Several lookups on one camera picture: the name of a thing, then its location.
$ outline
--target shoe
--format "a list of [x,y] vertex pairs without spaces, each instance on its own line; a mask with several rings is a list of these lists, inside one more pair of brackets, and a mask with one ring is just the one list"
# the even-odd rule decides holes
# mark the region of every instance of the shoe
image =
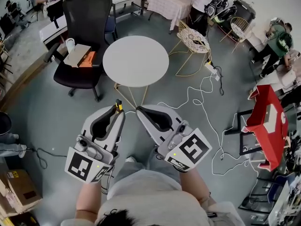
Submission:
[[133,156],[129,156],[127,159],[126,159],[126,162],[137,162],[136,159],[133,157]]
[[25,156],[26,151],[27,151],[27,146],[21,145],[21,151],[19,152],[19,157],[23,158]]

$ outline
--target black hair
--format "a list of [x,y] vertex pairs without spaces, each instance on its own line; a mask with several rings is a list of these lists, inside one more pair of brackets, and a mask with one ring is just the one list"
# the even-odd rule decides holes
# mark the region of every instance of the black hair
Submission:
[[293,26],[290,23],[286,23],[285,25],[289,28],[290,31],[293,30]]
[[105,217],[97,223],[97,226],[133,226],[135,219],[129,217],[127,213],[127,210],[117,211],[117,209],[113,209],[110,214],[105,214]]
[[8,1],[6,2],[6,7],[8,7],[9,4],[10,4],[10,0],[8,0]]

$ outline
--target gray pants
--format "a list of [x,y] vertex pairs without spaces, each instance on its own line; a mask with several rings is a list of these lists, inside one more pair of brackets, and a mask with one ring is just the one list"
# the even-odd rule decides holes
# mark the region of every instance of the gray pants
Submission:
[[114,183],[130,176],[131,174],[133,174],[141,169],[147,169],[147,170],[160,172],[160,173],[165,174],[165,175],[169,176],[170,178],[174,179],[176,182],[180,183],[179,172],[172,166],[172,164],[166,162],[165,160],[157,159],[156,155],[158,155],[158,154],[156,154],[155,149],[153,149],[148,158],[146,167],[140,162],[124,163],[123,167],[121,168],[121,170],[119,171],[117,176],[114,178]]
[[20,19],[20,14],[18,14],[15,18],[14,18],[16,24],[18,26],[20,26],[22,29],[26,28],[26,25],[28,24],[28,21],[24,18],[24,20]]
[[17,156],[21,150],[21,145],[16,144],[16,139],[12,133],[7,133],[3,136],[0,136],[0,157]]

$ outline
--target black bag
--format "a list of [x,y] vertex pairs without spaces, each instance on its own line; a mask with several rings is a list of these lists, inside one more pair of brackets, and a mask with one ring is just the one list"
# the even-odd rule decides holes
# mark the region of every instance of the black bag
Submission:
[[205,12],[209,17],[212,17],[216,15],[218,8],[225,8],[228,5],[228,0],[212,0],[208,5],[205,6]]

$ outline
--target gold wire chair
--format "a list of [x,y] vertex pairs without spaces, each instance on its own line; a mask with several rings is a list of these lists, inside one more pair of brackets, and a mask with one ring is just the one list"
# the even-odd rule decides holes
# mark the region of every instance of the gold wire chair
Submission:
[[4,46],[4,42],[2,40],[0,40],[0,54],[2,52],[9,57],[9,53],[8,53],[8,50]]
[[224,38],[226,38],[231,32],[234,32],[239,37],[239,40],[232,51],[233,54],[233,52],[235,51],[239,43],[242,43],[246,39],[246,34],[247,34],[246,32],[247,32],[247,28],[249,27],[249,23],[241,17],[234,17],[231,19],[230,24],[231,24],[230,32],[227,33],[226,36],[223,37],[220,42],[222,42]]
[[[200,65],[200,68],[192,73],[192,74],[188,74],[188,75],[178,75],[178,73],[180,72],[180,70],[184,67],[184,65],[187,63],[187,61],[190,59],[190,57],[193,54],[199,53],[199,54],[207,54],[208,52],[210,52],[210,46],[209,43],[207,42],[206,38],[200,34],[199,32],[189,28],[183,21],[179,20],[179,35],[181,40],[176,44],[176,46],[174,46],[174,48],[170,51],[170,53],[168,54],[168,56],[171,56],[173,54],[176,53],[189,53],[191,52],[190,56],[186,59],[186,61],[184,62],[184,64],[180,67],[180,69],[178,70],[178,72],[175,74],[176,76],[179,77],[188,77],[188,76],[192,76],[195,75],[197,72],[199,72],[202,68],[202,65],[204,64],[205,61],[205,57],[206,55],[204,55],[203,57],[203,61]],[[187,47],[188,47],[188,51],[178,51],[178,52],[173,52],[174,49],[181,43],[183,42]]]

